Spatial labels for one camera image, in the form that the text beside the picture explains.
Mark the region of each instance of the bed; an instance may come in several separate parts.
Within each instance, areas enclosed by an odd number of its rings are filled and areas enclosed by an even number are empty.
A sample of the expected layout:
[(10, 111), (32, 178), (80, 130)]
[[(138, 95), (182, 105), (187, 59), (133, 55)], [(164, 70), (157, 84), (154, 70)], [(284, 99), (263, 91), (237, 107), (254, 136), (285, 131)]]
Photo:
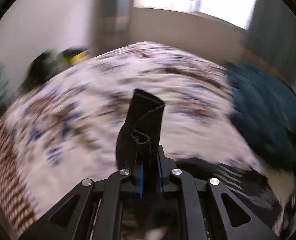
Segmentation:
[(280, 205), (272, 228), (280, 235), (296, 179), (259, 158), (231, 124), (225, 67), (153, 42), (75, 65), (3, 115), (0, 206), (17, 234), (82, 179), (97, 181), (116, 171), (115, 143), (135, 88), (166, 103), (160, 143), (167, 157), (254, 170), (267, 179)]

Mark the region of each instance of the rolled black cloth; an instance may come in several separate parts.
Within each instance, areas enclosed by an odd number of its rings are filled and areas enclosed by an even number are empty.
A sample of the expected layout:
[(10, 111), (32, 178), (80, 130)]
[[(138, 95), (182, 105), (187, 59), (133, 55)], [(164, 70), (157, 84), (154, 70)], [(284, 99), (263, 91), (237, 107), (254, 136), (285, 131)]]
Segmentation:
[(146, 91), (135, 89), (126, 120), (117, 137), (115, 157), (118, 169), (128, 160), (140, 158), (145, 166), (157, 163), (162, 115), (165, 103)]

